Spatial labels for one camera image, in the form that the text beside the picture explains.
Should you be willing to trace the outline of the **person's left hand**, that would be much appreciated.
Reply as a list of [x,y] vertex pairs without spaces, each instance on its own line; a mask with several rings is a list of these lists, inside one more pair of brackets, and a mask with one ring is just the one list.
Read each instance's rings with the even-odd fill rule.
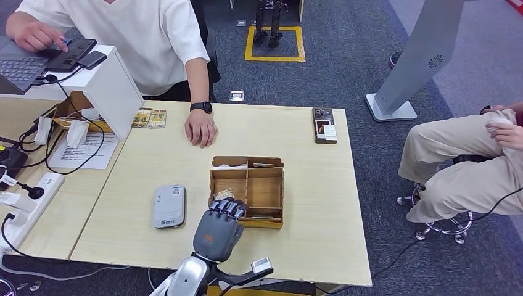
[[192,145],[200,148],[210,146],[218,132],[213,115],[200,109],[190,111],[184,130]]

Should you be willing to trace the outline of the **person's right hand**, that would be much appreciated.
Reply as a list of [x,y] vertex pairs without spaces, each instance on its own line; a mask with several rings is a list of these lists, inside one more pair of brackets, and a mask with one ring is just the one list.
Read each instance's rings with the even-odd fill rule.
[[42,22],[30,22],[23,25],[14,34],[14,41],[20,47],[30,52],[43,51],[49,48],[58,48],[68,52],[64,36],[59,30],[51,28]]

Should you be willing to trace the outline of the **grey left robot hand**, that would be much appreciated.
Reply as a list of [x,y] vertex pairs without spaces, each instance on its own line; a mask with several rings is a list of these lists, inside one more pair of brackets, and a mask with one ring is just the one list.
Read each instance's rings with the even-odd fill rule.
[[194,253],[210,261],[225,262],[243,233],[239,220],[246,209],[243,201],[232,197],[214,200],[194,234]]

